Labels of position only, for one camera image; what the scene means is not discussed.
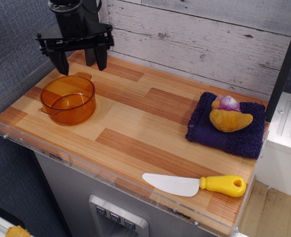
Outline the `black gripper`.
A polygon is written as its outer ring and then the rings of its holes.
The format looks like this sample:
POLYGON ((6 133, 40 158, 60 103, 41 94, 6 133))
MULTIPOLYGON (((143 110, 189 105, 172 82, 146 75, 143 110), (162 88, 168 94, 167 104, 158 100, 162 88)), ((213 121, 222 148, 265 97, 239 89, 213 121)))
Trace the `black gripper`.
POLYGON ((107 67, 107 50, 114 46, 113 27, 99 22, 100 7, 96 4, 48 5, 57 24, 37 33, 35 40, 59 73, 65 76, 69 73, 65 52, 78 49, 94 48, 98 69, 102 71, 107 67))

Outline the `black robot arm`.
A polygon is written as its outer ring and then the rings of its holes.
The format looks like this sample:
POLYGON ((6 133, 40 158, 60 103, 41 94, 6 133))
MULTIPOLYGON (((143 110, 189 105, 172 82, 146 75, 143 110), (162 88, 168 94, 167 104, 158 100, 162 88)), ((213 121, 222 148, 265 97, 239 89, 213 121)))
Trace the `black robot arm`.
POLYGON ((84 50, 88 66, 97 63, 101 71, 107 67, 107 50, 114 46, 113 27, 99 22, 101 5, 95 0, 48 1, 57 24, 37 33, 36 40, 59 73, 68 75, 66 52, 76 50, 84 50))

